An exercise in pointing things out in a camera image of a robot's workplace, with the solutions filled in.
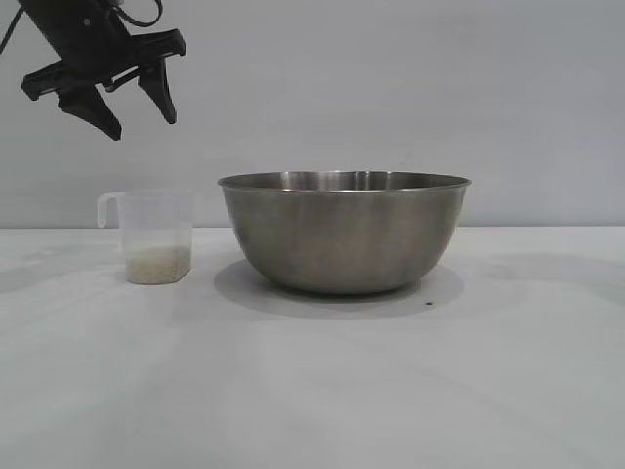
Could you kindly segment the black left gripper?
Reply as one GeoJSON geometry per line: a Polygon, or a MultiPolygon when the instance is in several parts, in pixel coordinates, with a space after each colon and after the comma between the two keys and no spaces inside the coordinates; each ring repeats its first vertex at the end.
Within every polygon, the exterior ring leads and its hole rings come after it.
{"type": "Polygon", "coordinates": [[[181,32],[172,29],[133,35],[127,29],[129,24],[148,28],[159,22],[163,13],[160,1],[151,21],[131,17],[120,1],[21,1],[20,7],[60,58],[23,79],[21,88],[33,101],[61,91],[61,111],[120,141],[120,122],[91,85],[116,89],[113,78],[136,68],[140,88],[165,121],[177,122],[164,59],[186,53],[181,32]]]}

